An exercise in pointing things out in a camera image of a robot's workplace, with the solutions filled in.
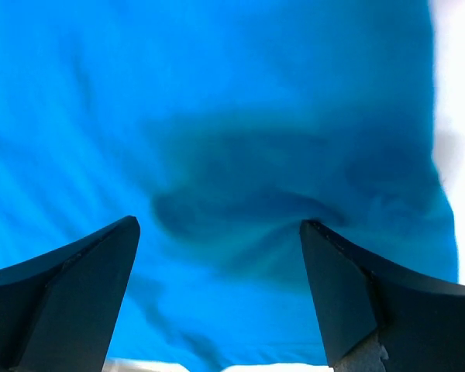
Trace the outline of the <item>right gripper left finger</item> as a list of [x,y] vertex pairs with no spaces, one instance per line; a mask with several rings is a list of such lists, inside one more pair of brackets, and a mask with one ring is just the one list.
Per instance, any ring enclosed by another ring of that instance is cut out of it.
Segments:
[[136,257],[126,216],[0,270],[0,371],[100,371]]

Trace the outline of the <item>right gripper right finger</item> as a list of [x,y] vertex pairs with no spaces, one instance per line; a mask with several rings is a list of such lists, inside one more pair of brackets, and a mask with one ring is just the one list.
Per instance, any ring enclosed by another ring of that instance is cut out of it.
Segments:
[[335,371],[465,371],[465,286],[393,263],[305,221],[301,246]]

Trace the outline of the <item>blue t shirt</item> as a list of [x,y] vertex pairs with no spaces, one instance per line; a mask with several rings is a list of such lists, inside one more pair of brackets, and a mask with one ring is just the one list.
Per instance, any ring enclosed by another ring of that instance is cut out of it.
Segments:
[[0,1],[0,268],[141,226],[109,355],[326,361],[299,226],[458,278],[426,1]]

